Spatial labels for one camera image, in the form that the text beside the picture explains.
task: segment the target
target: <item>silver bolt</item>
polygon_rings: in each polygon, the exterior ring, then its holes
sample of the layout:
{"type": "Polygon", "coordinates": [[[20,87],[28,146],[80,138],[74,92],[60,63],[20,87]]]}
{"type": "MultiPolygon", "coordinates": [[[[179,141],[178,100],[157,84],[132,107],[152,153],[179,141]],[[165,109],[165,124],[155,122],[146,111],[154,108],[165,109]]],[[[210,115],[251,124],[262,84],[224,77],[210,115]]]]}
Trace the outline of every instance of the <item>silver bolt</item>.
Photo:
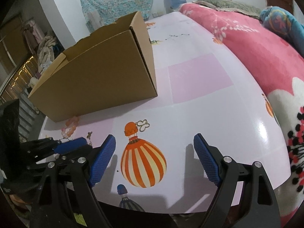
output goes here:
{"type": "Polygon", "coordinates": [[[49,164],[47,165],[49,168],[54,167],[55,163],[54,162],[49,162],[49,164]]]}
{"type": "Polygon", "coordinates": [[[227,163],[230,163],[232,161],[232,158],[226,156],[226,157],[224,157],[224,161],[227,163]]]}
{"type": "Polygon", "coordinates": [[[259,161],[255,161],[254,165],[258,168],[261,168],[262,167],[262,163],[259,162],[259,161]]]}
{"type": "Polygon", "coordinates": [[[86,161],[86,158],[84,158],[84,157],[81,157],[78,159],[78,163],[80,163],[80,164],[84,163],[85,161],[86,161]]]}

